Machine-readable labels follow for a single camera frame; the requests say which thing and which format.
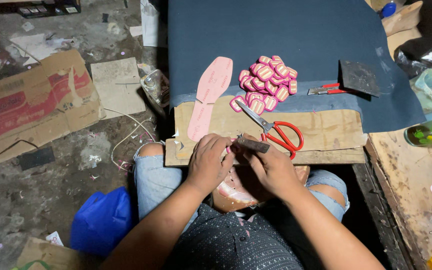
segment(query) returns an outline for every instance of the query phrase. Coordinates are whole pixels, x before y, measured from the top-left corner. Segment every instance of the blue plastic bag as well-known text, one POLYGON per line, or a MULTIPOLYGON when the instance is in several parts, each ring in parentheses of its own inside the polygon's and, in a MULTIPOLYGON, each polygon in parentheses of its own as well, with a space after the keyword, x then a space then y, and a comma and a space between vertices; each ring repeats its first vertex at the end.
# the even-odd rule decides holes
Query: blue plastic bag
POLYGON ((71 248, 107 257, 132 227, 126 188, 119 187, 106 195, 96 192, 74 215, 71 248))

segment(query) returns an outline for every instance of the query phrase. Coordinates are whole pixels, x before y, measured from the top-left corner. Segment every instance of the black cable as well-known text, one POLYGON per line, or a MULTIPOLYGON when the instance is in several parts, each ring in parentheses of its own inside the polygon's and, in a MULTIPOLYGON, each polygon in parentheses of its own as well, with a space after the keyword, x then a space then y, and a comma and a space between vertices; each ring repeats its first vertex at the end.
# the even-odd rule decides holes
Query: black cable
POLYGON ((36 149, 39 149, 39 147, 36 144, 28 142, 27 140, 18 140, 15 143, 9 145, 6 149, 2 150, 0 152, 0 155, 3 154, 4 152, 8 151, 9 149, 11 149, 13 146, 15 146, 16 144, 18 144, 19 142, 25 142, 27 144, 30 144, 30 145, 34 146, 36 149))

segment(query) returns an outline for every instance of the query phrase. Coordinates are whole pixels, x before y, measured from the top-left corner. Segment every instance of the ripped jeans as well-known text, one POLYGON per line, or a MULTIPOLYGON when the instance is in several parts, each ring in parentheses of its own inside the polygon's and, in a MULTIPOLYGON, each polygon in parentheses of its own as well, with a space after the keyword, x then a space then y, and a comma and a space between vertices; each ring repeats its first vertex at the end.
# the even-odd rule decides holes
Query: ripped jeans
MULTIPOLYGON (((139 150, 134 155, 134 161, 136 162, 134 165, 134 181, 138 192, 139 220, 142 220, 179 187, 183 180, 183 174, 179 168, 164 167, 163 155, 138 156, 138 153, 139 150)), ((343 194, 345 207, 341 206, 328 195, 309 189, 316 199, 318 199, 334 217, 341 221, 344 213, 350 207, 345 183, 341 178, 327 170, 312 170, 309 173, 309 178, 308 181, 306 181, 305 187, 319 184, 334 187, 343 194)), ((186 231, 197 216, 198 213, 196 211, 184 228, 184 231, 186 231)))

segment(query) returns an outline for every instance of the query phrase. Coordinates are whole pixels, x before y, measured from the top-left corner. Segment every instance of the dark blue rubber sheet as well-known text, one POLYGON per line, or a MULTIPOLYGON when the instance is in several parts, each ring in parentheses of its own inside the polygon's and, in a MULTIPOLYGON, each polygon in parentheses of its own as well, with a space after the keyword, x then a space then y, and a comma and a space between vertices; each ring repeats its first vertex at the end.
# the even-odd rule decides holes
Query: dark blue rubber sheet
POLYGON ((233 60, 223 95, 244 94, 238 75, 259 56, 280 56, 298 72, 297 94, 274 112, 352 109, 363 131, 394 131, 425 121, 406 74, 389 55, 378 15, 362 0, 170 0, 170 105, 195 101, 199 78, 218 56, 233 60), (338 61, 369 65, 381 96, 307 95, 338 79, 338 61))

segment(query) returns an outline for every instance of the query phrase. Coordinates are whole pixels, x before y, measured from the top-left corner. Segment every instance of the red utility knife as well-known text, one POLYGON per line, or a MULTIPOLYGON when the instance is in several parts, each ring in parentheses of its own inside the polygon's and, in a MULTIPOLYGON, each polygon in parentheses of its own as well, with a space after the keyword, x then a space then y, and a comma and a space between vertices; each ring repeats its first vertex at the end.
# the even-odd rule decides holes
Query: red utility knife
POLYGON ((340 94, 340 93, 347 93, 345 90, 339 89, 339 83, 332 83, 332 84, 325 84, 320 87, 310 88, 308 91, 308 95, 322 95, 322 94, 340 94))

